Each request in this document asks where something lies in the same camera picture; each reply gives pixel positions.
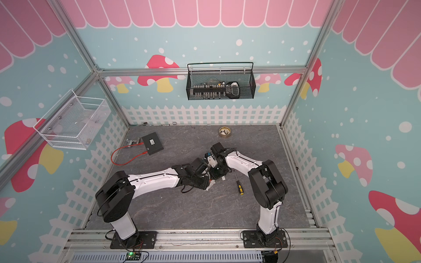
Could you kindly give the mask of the black yellow screwdriver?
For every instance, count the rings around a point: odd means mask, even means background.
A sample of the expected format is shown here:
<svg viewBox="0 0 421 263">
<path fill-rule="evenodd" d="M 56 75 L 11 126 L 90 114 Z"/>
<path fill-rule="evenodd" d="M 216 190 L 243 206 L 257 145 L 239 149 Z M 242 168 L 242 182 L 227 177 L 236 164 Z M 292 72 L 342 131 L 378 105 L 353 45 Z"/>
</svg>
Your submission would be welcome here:
<svg viewBox="0 0 421 263">
<path fill-rule="evenodd" d="M 239 192 L 240 195 L 244 195 L 243 187 L 242 187 L 241 182 L 239 181 L 239 178 L 237 176 L 237 173 L 234 172 L 234 174 L 235 174 L 235 178 L 236 178 L 236 184 L 237 184 L 238 192 Z"/>
</svg>

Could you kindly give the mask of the white alarm clock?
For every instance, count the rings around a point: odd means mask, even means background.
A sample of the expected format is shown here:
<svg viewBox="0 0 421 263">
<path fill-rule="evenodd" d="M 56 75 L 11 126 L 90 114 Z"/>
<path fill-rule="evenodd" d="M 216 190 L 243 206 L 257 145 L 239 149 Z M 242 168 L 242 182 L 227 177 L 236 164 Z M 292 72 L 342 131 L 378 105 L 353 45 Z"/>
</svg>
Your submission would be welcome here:
<svg viewBox="0 0 421 263">
<path fill-rule="evenodd" d="M 215 180 L 210 180 L 209 181 L 209 185 L 208 185 L 208 187 L 206 188 L 206 190 L 208 191 L 213 185 L 215 185 L 215 183 L 216 183 L 216 181 Z"/>
</svg>

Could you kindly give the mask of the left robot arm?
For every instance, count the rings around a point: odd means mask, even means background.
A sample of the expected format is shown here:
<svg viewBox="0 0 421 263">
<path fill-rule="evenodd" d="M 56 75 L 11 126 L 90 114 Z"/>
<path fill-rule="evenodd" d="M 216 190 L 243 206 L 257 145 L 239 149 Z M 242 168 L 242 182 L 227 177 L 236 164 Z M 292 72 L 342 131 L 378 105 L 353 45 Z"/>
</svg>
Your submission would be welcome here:
<svg viewBox="0 0 421 263">
<path fill-rule="evenodd" d="M 126 241 L 138 233 L 128 213 L 133 199 L 149 192 L 180 186 L 205 190 L 210 186 L 210 180 L 207 167 L 196 171 L 190 164 L 174 165 L 162 171 L 139 175 L 118 171 L 95 194 L 99 205 L 98 216 L 112 225 L 120 240 Z"/>
</svg>

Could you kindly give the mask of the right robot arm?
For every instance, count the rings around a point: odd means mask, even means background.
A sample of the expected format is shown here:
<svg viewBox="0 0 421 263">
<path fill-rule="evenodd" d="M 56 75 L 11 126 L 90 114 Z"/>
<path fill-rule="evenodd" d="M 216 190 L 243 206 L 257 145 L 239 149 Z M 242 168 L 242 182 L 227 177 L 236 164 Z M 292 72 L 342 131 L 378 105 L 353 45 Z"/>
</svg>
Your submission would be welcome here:
<svg viewBox="0 0 421 263">
<path fill-rule="evenodd" d="M 205 155 L 205 162 L 214 179 L 231 171 L 240 172 L 249 178 L 254 197 L 260 205 L 254 239 L 265 247 L 277 242 L 280 239 L 280 207 L 288 193 L 288 187 L 275 163 L 271 160 L 254 160 L 234 149 L 208 153 Z"/>
</svg>

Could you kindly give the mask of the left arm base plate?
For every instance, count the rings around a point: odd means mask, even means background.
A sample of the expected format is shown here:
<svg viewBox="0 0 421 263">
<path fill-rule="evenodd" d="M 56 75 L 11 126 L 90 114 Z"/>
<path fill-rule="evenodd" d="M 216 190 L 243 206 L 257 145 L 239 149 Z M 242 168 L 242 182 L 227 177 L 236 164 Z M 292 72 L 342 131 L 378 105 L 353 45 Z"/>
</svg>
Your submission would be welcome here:
<svg viewBox="0 0 421 263">
<path fill-rule="evenodd" d="M 111 239 L 110 249 L 154 249 L 157 241 L 157 231 L 136 232 L 133 236 L 123 240 L 117 233 Z"/>
</svg>

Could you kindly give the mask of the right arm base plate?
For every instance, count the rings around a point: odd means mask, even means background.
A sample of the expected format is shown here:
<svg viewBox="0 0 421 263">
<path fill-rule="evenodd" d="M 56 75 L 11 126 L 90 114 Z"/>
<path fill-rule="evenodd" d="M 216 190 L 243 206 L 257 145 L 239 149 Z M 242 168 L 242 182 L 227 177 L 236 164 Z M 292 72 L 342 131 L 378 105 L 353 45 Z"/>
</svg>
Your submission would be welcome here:
<svg viewBox="0 0 421 263">
<path fill-rule="evenodd" d="M 266 235 L 260 230 L 244 230 L 240 233 L 245 248 L 287 248 L 288 238 L 283 230 Z"/>
</svg>

